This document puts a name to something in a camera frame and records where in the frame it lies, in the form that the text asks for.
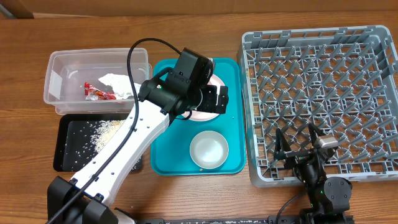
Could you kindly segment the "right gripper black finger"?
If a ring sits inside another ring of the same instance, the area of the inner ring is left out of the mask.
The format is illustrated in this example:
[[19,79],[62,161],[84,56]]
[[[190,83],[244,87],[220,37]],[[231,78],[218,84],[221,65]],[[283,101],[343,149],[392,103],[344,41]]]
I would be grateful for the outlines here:
[[287,153],[291,152],[291,148],[281,131],[281,129],[277,129],[275,132],[275,149],[274,149],[274,159],[275,160],[283,160],[286,159]]
[[313,123],[308,123],[308,130],[310,133],[310,139],[312,142],[312,146],[318,146],[319,143],[317,143],[317,138],[320,136],[324,136],[325,133],[321,129],[316,127]]

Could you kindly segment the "red snack wrapper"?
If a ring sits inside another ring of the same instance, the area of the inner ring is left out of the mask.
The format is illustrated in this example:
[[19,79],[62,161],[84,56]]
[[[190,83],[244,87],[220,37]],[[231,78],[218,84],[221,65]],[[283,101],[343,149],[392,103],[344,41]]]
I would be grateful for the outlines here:
[[108,93],[95,88],[93,85],[85,82],[85,96],[86,100],[115,100],[113,93]]

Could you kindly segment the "grey bowl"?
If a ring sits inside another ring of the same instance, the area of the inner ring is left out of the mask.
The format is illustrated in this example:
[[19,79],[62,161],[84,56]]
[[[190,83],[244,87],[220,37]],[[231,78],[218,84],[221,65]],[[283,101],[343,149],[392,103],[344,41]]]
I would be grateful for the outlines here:
[[229,145],[216,131],[202,131],[190,143],[190,157],[202,169],[216,169],[227,160]]

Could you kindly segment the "white napkin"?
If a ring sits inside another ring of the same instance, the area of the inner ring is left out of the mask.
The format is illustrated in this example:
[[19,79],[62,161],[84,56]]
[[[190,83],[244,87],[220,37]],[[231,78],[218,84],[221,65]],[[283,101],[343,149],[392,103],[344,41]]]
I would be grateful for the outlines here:
[[112,88],[117,100],[125,100],[133,96],[132,86],[127,75],[108,73],[98,80],[100,83]]

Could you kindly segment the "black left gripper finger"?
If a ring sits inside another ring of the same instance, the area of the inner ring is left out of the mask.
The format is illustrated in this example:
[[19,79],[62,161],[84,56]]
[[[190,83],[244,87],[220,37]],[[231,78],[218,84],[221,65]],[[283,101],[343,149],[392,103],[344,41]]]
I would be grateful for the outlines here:
[[229,96],[228,96],[228,87],[220,86],[220,92],[218,93],[218,102],[216,106],[216,112],[218,114],[225,114],[226,107],[228,105]]
[[196,110],[206,113],[215,113],[217,104],[217,86],[207,85],[200,89],[202,93],[201,103],[197,106]]

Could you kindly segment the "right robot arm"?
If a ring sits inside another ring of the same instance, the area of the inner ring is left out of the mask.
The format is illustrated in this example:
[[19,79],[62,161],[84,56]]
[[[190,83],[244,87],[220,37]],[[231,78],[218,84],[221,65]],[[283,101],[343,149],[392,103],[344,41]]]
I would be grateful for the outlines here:
[[[291,169],[305,186],[305,191],[286,202],[278,211],[275,222],[286,220],[289,223],[354,223],[347,216],[352,183],[343,177],[327,177],[323,164],[333,157],[338,141],[332,135],[325,134],[313,123],[308,125],[312,147],[304,151],[293,151],[281,129],[275,132],[274,159],[284,160],[284,168]],[[293,218],[283,217],[284,209],[297,198],[307,194],[310,208],[303,208]]]

